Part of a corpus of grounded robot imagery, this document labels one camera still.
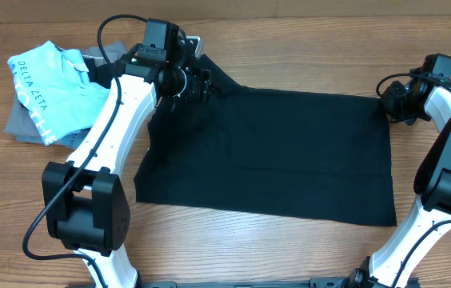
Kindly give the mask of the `black t-shirt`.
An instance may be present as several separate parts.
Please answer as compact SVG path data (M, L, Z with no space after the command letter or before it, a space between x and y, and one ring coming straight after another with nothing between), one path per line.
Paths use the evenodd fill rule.
M256 89L209 57L208 102L162 100L138 202L395 226L389 123L375 98Z

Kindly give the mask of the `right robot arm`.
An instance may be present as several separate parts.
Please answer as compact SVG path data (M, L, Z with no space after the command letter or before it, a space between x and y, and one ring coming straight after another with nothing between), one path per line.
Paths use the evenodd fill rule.
M450 83L432 88L424 112L439 135L417 170L412 208L388 242L341 280L340 287L410 287L413 270L451 231Z

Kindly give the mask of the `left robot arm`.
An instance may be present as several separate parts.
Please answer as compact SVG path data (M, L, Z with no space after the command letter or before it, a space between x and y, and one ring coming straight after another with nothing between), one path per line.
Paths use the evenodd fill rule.
M160 100L205 102L212 91L209 70L194 63L203 42L176 24L149 18L142 42L116 62L106 61L110 93L80 146L64 163L49 162L42 174L46 220L52 238L79 258L94 287L139 287L124 242L130 207L122 171L142 123Z

